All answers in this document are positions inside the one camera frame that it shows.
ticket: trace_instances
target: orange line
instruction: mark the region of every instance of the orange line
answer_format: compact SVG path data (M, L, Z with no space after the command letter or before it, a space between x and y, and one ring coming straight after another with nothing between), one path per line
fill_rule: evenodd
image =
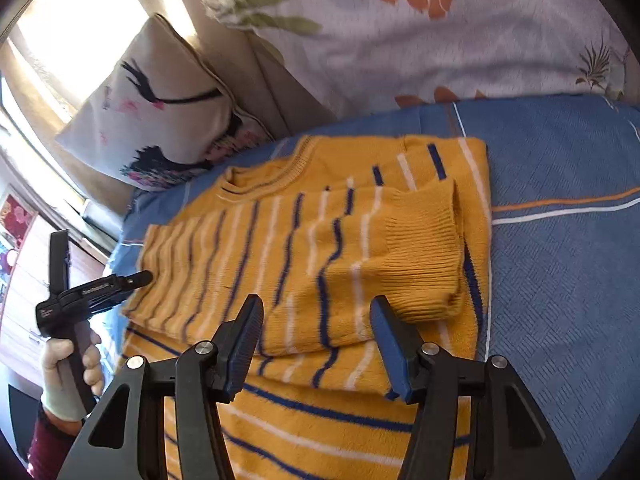
M519 211L521 209L529 209L530 207L540 207L543 205L575 205L575 204L590 204L593 202L604 202L605 200L618 200L620 198L633 195L640 191L640 187L634 187L622 193L615 195L599 196L595 198L548 198L546 200L536 200L535 202L525 202L523 204L512 205L498 205L491 208L494 213L500 213L502 211Z

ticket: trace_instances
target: blue gripper pad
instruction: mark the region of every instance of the blue gripper pad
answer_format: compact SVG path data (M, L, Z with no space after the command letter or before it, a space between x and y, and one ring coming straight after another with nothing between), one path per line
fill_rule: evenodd
M234 321L234 346L226 363L225 393L233 397L242 390L246 374L249 371L251 358L254 356L255 345L258 343L262 331L264 308L258 296L250 295Z
M383 296L377 296L373 299L369 307L369 317L391 388L400 395L404 402L409 402L412 388L409 380L408 362L391 325L395 321L402 322L396 318Z

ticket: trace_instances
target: sweater neckline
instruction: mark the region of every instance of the sweater neckline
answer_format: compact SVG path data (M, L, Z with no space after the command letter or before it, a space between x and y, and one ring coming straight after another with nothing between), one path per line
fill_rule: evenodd
M255 200L282 190L296 180L305 170L320 139L321 137L301 137L287 164L264 182L257 182L250 186L236 186L233 183L234 176L248 173L253 168L238 168L235 166L226 168L225 172L220 176L219 197L228 202L246 202L247 200Z

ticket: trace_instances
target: floral blanket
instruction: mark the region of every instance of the floral blanket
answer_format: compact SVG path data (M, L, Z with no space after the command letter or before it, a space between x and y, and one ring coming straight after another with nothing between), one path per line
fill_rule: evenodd
M339 118L423 102L622 95L628 47L598 0L203 0Z

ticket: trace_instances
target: wrist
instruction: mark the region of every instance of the wrist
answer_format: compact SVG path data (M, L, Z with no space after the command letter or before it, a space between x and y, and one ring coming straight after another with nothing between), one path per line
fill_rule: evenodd
M78 436L80 430L82 430L82 421L81 420L62 420L58 418L53 413L51 413L47 408L43 406L44 414L46 415L49 422L58 428L62 433L66 433L70 436Z

